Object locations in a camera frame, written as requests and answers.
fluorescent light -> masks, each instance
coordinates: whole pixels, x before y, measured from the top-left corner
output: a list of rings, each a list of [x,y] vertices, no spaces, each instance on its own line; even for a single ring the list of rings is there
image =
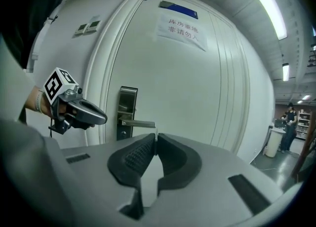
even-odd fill
[[[309,97],[310,97],[310,95],[306,95],[306,96],[303,97],[302,100],[307,100]]]
[[[288,63],[285,63],[283,66],[283,81],[288,81],[289,75],[290,75],[290,65]]]
[[[285,23],[276,0],[259,0],[268,13],[279,40],[287,37]]]

chinese text sign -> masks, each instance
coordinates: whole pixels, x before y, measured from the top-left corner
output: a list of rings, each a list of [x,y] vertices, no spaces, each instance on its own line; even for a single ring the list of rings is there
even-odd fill
[[[174,16],[160,16],[157,35],[194,45],[203,51],[207,48],[206,36],[198,24]]]

wrist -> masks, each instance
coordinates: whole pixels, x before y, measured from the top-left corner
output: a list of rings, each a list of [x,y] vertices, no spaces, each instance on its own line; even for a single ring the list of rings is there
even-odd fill
[[[50,103],[48,101],[48,98],[46,97],[45,94],[43,94],[41,101],[40,101],[40,109],[41,112],[49,117],[51,117],[51,112],[50,112]]]
[[[28,99],[25,102],[25,107],[27,109],[30,109],[33,111],[36,110],[36,106],[35,106],[36,105],[36,98],[37,98],[39,90],[40,90],[40,88],[36,87],[36,86],[32,89]]]

person standing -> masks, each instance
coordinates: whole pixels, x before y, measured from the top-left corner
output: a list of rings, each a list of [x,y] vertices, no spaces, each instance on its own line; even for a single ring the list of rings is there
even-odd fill
[[[292,103],[287,105],[288,111],[286,113],[285,121],[286,124],[286,134],[282,138],[280,150],[284,153],[286,150],[289,151],[290,145],[294,140],[293,136],[295,135],[296,125],[297,125],[297,114],[293,107]]]

black cable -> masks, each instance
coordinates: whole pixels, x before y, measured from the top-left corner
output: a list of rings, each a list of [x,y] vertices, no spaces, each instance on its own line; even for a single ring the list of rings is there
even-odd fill
[[[51,127],[52,127],[52,124],[53,124],[53,119],[51,118],[51,119],[50,119],[50,128],[49,128],[49,129],[50,129],[50,133],[49,133],[49,136],[50,136],[50,137],[52,137],[52,136],[51,136]]]

